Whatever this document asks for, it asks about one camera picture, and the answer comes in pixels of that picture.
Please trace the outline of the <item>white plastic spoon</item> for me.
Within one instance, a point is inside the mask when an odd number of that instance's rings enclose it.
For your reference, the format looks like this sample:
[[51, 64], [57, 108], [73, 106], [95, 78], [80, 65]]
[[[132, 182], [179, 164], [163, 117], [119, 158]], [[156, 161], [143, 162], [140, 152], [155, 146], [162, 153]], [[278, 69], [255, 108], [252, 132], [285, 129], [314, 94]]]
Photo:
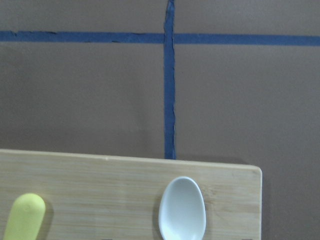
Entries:
[[190, 177], [179, 176], [165, 188], [158, 226], [164, 240], [202, 240], [206, 231], [204, 197]]

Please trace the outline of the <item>wooden cutting board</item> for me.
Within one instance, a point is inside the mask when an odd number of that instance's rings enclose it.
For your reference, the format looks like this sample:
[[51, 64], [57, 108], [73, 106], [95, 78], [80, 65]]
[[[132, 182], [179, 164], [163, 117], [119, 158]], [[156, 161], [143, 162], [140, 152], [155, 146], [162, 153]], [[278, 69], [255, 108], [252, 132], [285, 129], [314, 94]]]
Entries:
[[0, 229], [15, 199], [34, 193], [46, 205], [40, 240], [159, 240], [162, 194], [180, 176], [203, 194], [206, 240], [261, 239], [259, 167], [9, 149], [0, 152]]

